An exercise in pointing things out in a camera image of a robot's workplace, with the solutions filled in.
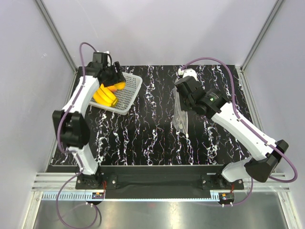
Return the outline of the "yellow banana bunch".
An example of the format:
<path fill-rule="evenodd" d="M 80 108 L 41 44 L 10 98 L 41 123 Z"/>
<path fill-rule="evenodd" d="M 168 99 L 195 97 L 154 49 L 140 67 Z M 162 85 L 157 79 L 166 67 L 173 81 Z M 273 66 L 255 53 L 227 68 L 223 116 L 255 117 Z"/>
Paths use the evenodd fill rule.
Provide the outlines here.
<path fill-rule="evenodd" d="M 114 85 L 105 87 L 103 84 L 97 89 L 93 95 L 93 99 L 96 103 L 107 106 L 115 107 L 119 99 L 114 94 L 118 90 L 124 89 L 126 82 L 116 83 Z"/>

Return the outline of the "clear zip top bag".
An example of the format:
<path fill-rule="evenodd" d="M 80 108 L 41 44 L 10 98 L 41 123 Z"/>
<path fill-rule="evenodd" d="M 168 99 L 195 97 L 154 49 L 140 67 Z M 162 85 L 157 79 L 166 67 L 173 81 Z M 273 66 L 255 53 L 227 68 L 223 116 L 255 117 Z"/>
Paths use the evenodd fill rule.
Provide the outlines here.
<path fill-rule="evenodd" d="M 186 111 L 182 111 L 180 104 L 180 97 L 177 89 L 173 90 L 174 97 L 174 113 L 173 113 L 173 126 L 179 132 L 185 135 L 186 138 L 188 135 L 188 113 Z"/>

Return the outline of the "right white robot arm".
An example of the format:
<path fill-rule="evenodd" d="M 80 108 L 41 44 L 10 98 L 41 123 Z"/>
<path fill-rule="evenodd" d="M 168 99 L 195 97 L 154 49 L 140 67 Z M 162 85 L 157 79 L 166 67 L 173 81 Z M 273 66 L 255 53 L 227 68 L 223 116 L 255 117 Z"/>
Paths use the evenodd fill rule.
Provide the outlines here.
<path fill-rule="evenodd" d="M 229 163 L 218 172 L 216 183 L 222 189 L 233 182 L 253 178 L 264 183 L 281 161 L 289 145 L 285 140 L 270 138 L 240 113 L 235 113 L 233 105 L 217 89 L 205 91 L 193 76 L 186 76 L 175 83 L 181 109 L 193 111 L 226 129 L 249 152 L 250 157 Z"/>

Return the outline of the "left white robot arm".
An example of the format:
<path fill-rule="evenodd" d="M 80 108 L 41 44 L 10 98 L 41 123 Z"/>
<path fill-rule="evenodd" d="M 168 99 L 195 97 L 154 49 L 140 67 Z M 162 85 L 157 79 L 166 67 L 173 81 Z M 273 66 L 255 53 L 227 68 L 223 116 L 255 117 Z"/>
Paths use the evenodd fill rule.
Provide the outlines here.
<path fill-rule="evenodd" d="M 89 146 L 90 129 L 85 113 L 91 100 L 113 108 L 119 99 L 114 94 L 125 87 L 119 62 L 113 62 L 109 52 L 94 52 L 92 61 L 81 67 L 82 76 L 70 100 L 52 114 L 59 149 L 72 154 L 78 166 L 76 187 L 97 189 L 105 184 L 97 161 Z"/>

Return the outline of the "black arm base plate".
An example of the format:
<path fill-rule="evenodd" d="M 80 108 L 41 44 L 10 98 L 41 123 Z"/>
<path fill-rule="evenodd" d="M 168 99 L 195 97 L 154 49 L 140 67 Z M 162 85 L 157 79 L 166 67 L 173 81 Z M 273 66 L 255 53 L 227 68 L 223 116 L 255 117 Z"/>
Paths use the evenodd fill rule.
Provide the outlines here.
<path fill-rule="evenodd" d="M 100 166 L 96 175 L 77 177 L 76 189 L 106 189 L 107 199 L 210 198 L 211 191 L 240 191 L 218 176 L 222 165 Z"/>

